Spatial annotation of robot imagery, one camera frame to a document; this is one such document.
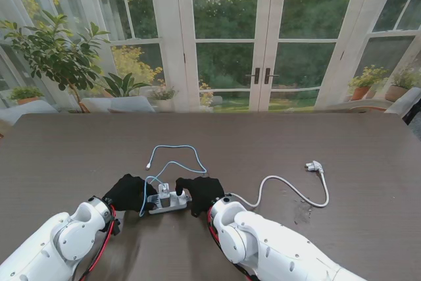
terracotta pot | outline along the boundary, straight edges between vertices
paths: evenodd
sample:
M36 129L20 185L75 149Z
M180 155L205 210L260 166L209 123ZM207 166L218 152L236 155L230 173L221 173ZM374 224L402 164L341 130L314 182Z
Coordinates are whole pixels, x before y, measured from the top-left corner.
M26 98L26 99L21 99L18 100L18 105L24 105L25 103L29 103L35 100L39 100L39 97L33 97L33 98Z
M156 100L159 112L172 112L172 102L169 100Z
M406 94L407 91L408 91L408 89L392 85L387 90L386 95L385 95L385 99L389 100L389 101L392 101L392 102L395 102L400 97L402 97L404 94Z
M357 87L357 88L355 88L353 97L351 98L351 101L362 99L362 97L365 96L365 94L368 92L368 90L370 90L370 88L371 87Z
M365 99L373 99L373 97L375 96L376 92L377 92L376 90L368 90L368 93L366 94Z

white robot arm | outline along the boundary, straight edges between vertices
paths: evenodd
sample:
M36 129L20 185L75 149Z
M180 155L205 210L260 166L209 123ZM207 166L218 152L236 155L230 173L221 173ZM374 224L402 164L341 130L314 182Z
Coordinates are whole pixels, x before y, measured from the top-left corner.
M364 281L329 259L304 236L225 197L210 211L220 247L260 281Z
M112 220L112 209L92 197L76 212L59 213L0 265L1 281L67 281L91 250L95 234Z

charging cable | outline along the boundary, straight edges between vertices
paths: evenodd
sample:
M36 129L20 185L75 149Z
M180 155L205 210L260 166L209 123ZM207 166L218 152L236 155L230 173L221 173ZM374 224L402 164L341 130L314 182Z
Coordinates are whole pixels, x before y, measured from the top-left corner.
M155 146L155 148L152 151L151 158L149 159L149 162L146 165L146 170L151 169L152 160L153 160L153 157L155 156L155 151L158 148L160 148L160 147L164 147L164 148L190 148L190 149L192 149L195 152L196 161L199 164L199 166L202 168L202 170L194 170L194 169L191 169L191 168L189 168L187 166L184 166L184 165L182 165L182 164L180 164L180 163L178 163L176 161L168 161L165 164L164 168L156 176L148 176L148 177L146 177L146 179L145 179L145 187L143 189L143 204L142 204L142 208L140 209L140 213L139 213L139 216L140 217L142 217L145 214L144 208L145 208L145 204L146 204L146 185L147 185L147 180L148 179L152 179L150 181L150 184L152 182L154 182L155 180L157 180L158 182L160 182L161 184L163 184L163 182L160 181L158 179L158 177L165 171L165 169L169 165L177 165L177 166L180 166L180 167L182 167L182 168L184 168L184 169L186 169L188 171L195 172L197 174L206 174L208 172L208 170L203 166L202 162L200 161L200 158L199 158L199 155L197 154L196 148L194 148L193 146L190 146L190 145L158 145L158 146Z
M206 174L207 173L207 169L203 166L202 162L200 161L200 158L199 158L199 155L197 154L196 148L194 148L193 146L190 146L190 145L158 145L158 146L155 146L155 148L152 151L151 158L149 159L149 162L146 165L146 170L149 170L151 168L152 160L153 160L153 157L155 156L155 151L158 148L160 148L160 147L164 147L164 148L190 148L190 149L192 149L195 152L197 163L202 168L202 170L194 170L194 169L188 168L188 167L186 167L186 166L184 166L184 165L182 165L182 164L180 164L180 163L178 163L176 161L168 161L165 164L164 168L156 176L148 176L148 177L146 177L146 179L145 179L145 187L144 187L144 190L143 190L144 193L146 192L146 185L147 185L147 180L148 179L152 179L150 181L150 183L152 183L153 181L157 180L157 181L159 181L162 184L162 182L158 179L158 177L171 164L178 165L178 166L180 166L180 167L182 167L182 168L184 168L184 169L186 169L188 171L195 172L195 173L198 173L198 174ZM252 204L252 203L246 201L244 198L242 198L238 194L235 194L235 193L228 193L228 194L230 194L230 195L232 195L234 197L237 197L238 199L242 200L242 202L244 202L248 206L250 206L252 208L255 208L255 207L257 207L260 204L260 200L262 198L262 189L263 189L264 183L267 180L269 180L269 179L277 179L277 180L282 181L286 185L288 185L296 194L298 194L301 197L301 199L303 199L304 201L306 201L308 204L312 205L313 207L325 207L325 206L327 206L328 203L329 203L329 191L328 191L328 187L326 185L326 181L324 179L324 170L323 170L322 164L320 164L317 161L313 161L311 163L306 164L305 166L306 166L306 169L308 171L318 172L320 174L320 178L321 178L321 181L322 181L324 193L326 194L326 200L325 200L325 202L323 204L318 204L318 203L315 203L315 202L311 201L310 199L308 199L307 197L305 197L291 182L289 182L288 180L286 180L286 179L284 179L282 177L279 177L279 176L267 176L265 179L263 179L263 181L260 183L259 196L258 196L257 202L255 204ZM145 214L145 212L144 212L145 204L146 204L146 194L143 194L143 205L142 205L142 208L140 210L140 214L139 214L140 217L142 217Z
M291 182L279 176L267 176L265 179L263 179L263 181L260 183L259 197L257 198L257 202L255 204L247 202L246 200L244 200L244 198L240 197L238 194L235 194L235 193L229 193L229 194L234 197L237 197L248 206L254 208L260 204L260 199L262 197L262 189L263 189L264 183L269 179L278 179L282 181L283 183L287 184L296 194L298 194L301 197L301 199L303 199L304 201L306 201L308 204L312 205L313 207L325 207L329 203L329 191L328 191L328 187L326 186L326 181L324 179L324 170L323 170L322 164L320 164L317 161L313 161L311 163L306 164L305 166L308 171L315 171L315 172L319 172L320 174L320 178L322 179L324 193L326 194L326 201L323 204L317 204L311 201L310 199L307 199L293 184L291 184Z

black glove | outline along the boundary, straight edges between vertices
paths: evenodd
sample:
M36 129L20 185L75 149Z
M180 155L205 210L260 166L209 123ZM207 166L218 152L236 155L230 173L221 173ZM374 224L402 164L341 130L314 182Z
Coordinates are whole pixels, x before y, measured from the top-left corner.
M131 174L125 174L119 181L108 191L104 198L112 199L112 205L116 211L133 210L140 212L143 204L143 189L145 181L140 177L133 177ZM146 185L146 194L158 194L151 184ZM145 210L151 210L155 206L154 203L145 204Z
M224 189L218 179L209 177L197 177L196 179L178 178L176 181L176 193L181 195L183 189L190 192L193 199L191 215L198 217L202 211L206 212L216 201L216 198L224 197Z

grass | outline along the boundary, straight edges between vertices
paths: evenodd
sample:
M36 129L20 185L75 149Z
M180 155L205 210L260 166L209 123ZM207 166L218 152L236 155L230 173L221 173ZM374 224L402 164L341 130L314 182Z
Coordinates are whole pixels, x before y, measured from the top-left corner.
M311 112L316 98L308 99L271 99L269 112ZM249 98L224 98L221 105L213 107L214 113L249 112Z

